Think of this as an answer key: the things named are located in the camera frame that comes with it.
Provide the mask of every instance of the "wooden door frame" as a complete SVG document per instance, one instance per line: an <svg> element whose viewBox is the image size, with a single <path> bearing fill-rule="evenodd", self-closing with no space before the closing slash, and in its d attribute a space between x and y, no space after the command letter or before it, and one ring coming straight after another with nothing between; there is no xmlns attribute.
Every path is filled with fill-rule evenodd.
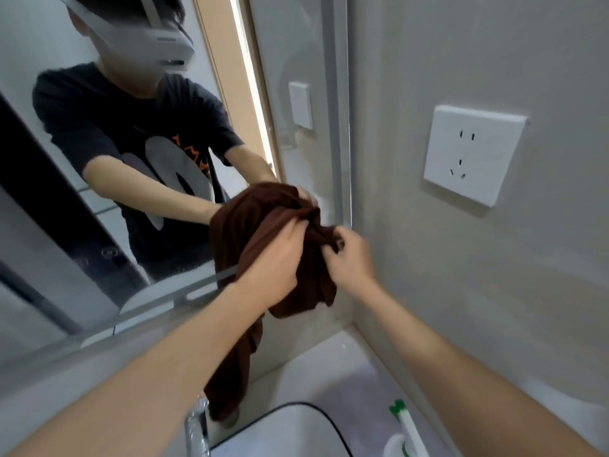
<svg viewBox="0 0 609 457"><path fill-rule="evenodd" d="M193 2L233 128L249 149L272 163L284 182L249 1Z"/></svg>

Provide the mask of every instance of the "white sink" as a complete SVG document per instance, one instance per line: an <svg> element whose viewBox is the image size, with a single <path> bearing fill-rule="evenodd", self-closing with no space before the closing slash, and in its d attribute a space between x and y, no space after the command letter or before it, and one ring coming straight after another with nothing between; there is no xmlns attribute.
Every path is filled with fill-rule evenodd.
<svg viewBox="0 0 609 457"><path fill-rule="evenodd" d="M351 457L331 420L305 403L286 404L221 442L212 457Z"/></svg>

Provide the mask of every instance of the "white wall socket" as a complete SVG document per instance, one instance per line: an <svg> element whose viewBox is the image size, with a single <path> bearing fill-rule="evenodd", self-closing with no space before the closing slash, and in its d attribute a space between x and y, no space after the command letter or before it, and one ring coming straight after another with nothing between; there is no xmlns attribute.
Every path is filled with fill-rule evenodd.
<svg viewBox="0 0 609 457"><path fill-rule="evenodd" d="M526 121L522 115L437 106L423 178L492 207Z"/></svg>

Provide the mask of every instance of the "faucet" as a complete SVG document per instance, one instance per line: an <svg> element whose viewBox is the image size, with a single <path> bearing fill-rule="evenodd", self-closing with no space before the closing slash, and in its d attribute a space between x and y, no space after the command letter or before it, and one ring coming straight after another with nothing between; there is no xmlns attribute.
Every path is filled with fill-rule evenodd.
<svg viewBox="0 0 609 457"><path fill-rule="evenodd" d="M207 420L205 419L205 411L208 405L208 399L204 395L200 395L184 421L188 457L209 457L211 454L207 435Z"/></svg>

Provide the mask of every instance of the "white vr headset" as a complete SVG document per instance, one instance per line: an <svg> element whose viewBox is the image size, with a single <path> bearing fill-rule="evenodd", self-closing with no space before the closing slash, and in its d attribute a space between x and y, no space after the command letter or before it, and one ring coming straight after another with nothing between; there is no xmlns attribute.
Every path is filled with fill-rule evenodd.
<svg viewBox="0 0 609 457"><path fill-rule="evenodd" d="M152 0L141 0L150 26L114 24L90 12L76 0L65 4L121 58L142 67L186 70L193 42L177 22L162 21Z"/></svg>

